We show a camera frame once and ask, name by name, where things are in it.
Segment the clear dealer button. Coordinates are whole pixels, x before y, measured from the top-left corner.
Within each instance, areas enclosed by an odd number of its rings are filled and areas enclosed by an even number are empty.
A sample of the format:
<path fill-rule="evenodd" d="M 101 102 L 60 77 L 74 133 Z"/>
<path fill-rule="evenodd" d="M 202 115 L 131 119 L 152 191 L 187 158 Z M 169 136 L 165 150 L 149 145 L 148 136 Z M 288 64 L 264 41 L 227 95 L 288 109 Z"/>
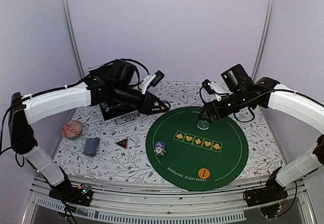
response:
<path fill-rule="evenodd" d="M 204 120 L 199 120 L 197 123 L 197 128 L 201 130 L 208 130 L 210 127 L 209 122 L 204 121 Z"/>

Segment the aluminium poker chip case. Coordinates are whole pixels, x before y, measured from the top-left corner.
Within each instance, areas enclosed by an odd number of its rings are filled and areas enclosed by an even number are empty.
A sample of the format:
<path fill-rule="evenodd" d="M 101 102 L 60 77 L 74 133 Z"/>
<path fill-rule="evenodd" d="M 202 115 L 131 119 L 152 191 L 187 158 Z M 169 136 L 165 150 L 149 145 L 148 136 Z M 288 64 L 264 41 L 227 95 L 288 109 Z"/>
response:
<path fill-rule="evenodd" d="M 90 75 L 98 77 L 109 88 L 114 88 L 116 85 L 137 86 L 137 83 L 131 83 L 134 74 L 139 75 L 137 67 L 120 59 L 89 67 L 88 71 Z M 135 111 L 135 108 L 121 102 L 101 102 L 99 106 L 105 121 L 117 120 L 120 122 L 119 117 Z"/>

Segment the small poker chip stack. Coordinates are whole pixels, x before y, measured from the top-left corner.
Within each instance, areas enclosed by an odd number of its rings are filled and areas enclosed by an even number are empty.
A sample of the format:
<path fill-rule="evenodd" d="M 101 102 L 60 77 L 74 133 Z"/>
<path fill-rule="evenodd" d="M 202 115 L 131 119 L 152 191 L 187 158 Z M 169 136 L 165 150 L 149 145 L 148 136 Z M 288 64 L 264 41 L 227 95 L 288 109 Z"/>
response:
<path fill-rule="evenodd" d="M 154 148 L 154 152 L 157 156 L 165 156 L 167 154 L 166 147 L 164 146 L 157 146 Z"/>

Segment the orange big blind button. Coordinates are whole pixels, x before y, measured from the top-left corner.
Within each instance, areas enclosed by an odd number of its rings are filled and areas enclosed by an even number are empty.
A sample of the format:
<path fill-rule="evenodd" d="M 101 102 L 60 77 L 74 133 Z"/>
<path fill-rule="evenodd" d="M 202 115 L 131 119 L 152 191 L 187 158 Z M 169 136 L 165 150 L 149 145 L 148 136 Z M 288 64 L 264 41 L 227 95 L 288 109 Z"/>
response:
<path fill-rule="evenodd" d="M 201 168 L 198 171 L 198 176 L 200 179 L 208 179 L 210 178 L 211 173 L 207 168 Z"/>

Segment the purple small blind button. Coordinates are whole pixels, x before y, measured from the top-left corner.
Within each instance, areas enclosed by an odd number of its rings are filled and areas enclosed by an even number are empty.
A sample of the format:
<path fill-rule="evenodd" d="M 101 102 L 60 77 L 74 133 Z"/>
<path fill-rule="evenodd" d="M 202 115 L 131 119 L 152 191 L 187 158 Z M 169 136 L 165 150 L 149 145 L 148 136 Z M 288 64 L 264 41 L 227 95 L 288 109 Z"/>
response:
<path fill-rule="evenodd" d="M 163 141 L 158 141 L 154 144 L 154 147 L 157 148 L 157 147 L 160 147 L 160 148 L 166 148 L 166 144 L 163 142 Z"/>

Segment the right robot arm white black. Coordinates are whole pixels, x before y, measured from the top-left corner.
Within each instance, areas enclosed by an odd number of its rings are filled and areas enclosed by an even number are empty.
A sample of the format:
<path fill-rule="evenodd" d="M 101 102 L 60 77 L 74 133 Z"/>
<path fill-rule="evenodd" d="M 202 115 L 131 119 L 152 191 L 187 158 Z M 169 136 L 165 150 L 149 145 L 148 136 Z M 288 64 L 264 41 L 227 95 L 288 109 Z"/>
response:
<path fill-rule="evenodd" d="M 269 77 L 254 82 L 241 64 L 226 70 L 221 77 L 228 93 L 208 79 L 202 82 L 201 89 L 216 98 L 202 101 L 201 120 L 213 123 L 243 108 L 253 110 L 260 106 L 297 119 L 320 134 L 313 148 L 271 174 L 261 194 L 265 201 L 272 202 L 281 189 L 323 167 L 323 103 Z"/>

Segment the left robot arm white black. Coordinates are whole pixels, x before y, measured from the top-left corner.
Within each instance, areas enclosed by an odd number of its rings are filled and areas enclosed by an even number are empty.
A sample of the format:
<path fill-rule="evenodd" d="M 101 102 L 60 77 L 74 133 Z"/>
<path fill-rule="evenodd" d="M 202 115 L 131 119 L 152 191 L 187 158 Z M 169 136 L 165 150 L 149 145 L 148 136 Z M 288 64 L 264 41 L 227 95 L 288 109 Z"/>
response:
<path fill-rule="evenodd" d="M 129 106 L 144 115 L 167 112 L 170 104 L 149 92 L 164 78 L 164 73 L 148 72 L 144 79 L 132 83 L 133 76 L 139 75 L 138 65 L 140 62 L 133 59 L 115 59 L 93 67 L 73 84 L 24 96 L 12 95 L 11 105 L 3 116 L 3 121 L 8 121 L 11 149 L 56 187 L 63 200 L 72 200 L 75 189 L 69 185 L 64 171 L 38 145 L 32 125 L 72 109 L 102 103 Z"/>

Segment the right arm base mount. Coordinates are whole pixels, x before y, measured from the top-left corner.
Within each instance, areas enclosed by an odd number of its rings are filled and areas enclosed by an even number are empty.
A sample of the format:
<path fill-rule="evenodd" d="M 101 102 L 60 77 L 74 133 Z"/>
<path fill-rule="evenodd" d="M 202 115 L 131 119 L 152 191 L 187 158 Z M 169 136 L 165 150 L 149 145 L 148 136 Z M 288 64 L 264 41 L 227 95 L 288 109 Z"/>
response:
<path fill-rule="evenodd" d="M 277 182 L 267 183 L 262 188 L 245 190 L 243 193 L 243 199 L 246 201 L 248 207 L 283 200 L 287 197 L 288 193 L 286 188 Z"/>

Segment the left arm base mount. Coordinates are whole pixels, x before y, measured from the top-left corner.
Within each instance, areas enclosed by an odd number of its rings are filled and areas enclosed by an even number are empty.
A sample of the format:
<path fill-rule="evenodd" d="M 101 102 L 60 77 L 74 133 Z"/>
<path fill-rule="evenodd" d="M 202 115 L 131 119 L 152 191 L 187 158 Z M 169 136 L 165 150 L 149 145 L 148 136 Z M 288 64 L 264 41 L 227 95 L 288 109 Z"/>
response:
<path fill-rule="evenodd" d="M 72 186 L 69 183 L 61 183 L 53 186 L 49 197 L 60 200 L 64 203 L 72 203 L 82 206 L 90 206 L 93 197 L 92 187 L 88 184 Z"/>

